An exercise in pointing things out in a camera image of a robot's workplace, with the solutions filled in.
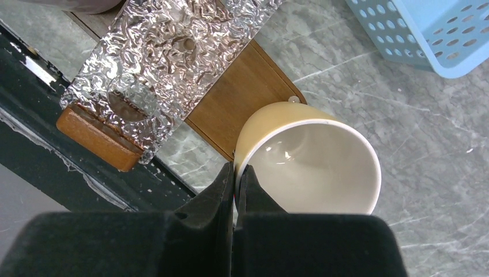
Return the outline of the light blue plastic basket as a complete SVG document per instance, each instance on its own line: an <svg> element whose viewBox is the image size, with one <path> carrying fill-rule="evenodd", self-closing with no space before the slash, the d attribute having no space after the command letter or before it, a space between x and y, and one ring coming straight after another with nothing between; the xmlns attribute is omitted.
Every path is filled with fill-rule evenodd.
<svg viewBox="0 0 489 277"><path fill-rule="evenodd" d="M382 56L459 78L488 59L488 0L350 0Z"/></svg>

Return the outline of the clear acrylic holder wooden base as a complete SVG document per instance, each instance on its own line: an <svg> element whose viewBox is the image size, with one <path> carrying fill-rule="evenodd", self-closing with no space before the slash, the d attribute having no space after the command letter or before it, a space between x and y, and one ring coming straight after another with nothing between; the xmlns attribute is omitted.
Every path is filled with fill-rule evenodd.
<svg viewBox="0 0 489 277"><path fill-rule="evenodd" d="M119 171L147 164L280 1L128 1L62 95L59 131Z"/></svg>

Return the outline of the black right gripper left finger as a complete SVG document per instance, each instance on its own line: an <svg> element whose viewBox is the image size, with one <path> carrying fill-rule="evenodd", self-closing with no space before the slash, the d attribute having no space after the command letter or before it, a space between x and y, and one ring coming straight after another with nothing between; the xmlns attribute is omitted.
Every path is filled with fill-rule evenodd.
<svg viewBox="0 0 489 277"><path fill-rule="evenodd" d="M2 276L230 276L234 166L175 211L50 212L33 218Z"/></svg>

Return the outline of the brown oval wooden tray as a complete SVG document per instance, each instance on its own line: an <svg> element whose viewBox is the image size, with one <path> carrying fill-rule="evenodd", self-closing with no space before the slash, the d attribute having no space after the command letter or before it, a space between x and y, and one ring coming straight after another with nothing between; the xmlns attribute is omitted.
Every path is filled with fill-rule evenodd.
<svg viewBox="0 0 489 277"><path fill-rule="evenodd" d="M306 103L296 85L251 40L185 122L221 156L232 161L247 119L268 104L289 100Z"/></svg>

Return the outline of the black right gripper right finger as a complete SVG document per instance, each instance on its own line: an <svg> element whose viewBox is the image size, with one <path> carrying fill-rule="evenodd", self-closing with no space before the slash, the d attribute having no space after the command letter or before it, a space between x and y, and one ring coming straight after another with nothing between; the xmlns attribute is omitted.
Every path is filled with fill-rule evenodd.
<svg viewBox="0 0 489 277"><path fill-rule="evenodd" d="M251 166L238 182L232 276L407 276L382 219L289 214L264 191Z"/></svg>

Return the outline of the purple grey mug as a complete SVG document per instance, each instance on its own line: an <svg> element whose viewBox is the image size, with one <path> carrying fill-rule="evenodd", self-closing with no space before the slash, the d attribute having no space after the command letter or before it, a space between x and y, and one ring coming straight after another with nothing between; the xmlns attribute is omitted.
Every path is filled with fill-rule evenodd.
<svg viewBox="0 0 489 277"><path fill-rule="evenodd" d="M25 3L35 3L44 6L51 6L68 12L81 12L88 14L98 14L106 12L118 4L121 0L21 0Z"/></svg>

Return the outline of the yellow mug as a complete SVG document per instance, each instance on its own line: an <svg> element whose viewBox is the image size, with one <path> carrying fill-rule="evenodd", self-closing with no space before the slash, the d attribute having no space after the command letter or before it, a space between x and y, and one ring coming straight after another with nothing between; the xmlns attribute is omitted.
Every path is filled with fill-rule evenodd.
<svg viewBox="0 0 489 277"><path fill-rule="evenodd" d="M272 103L248 118L235 146L236 188L247 166L289 213L369 215L381 191L381 166L370 142L301 103Z"/></svg>

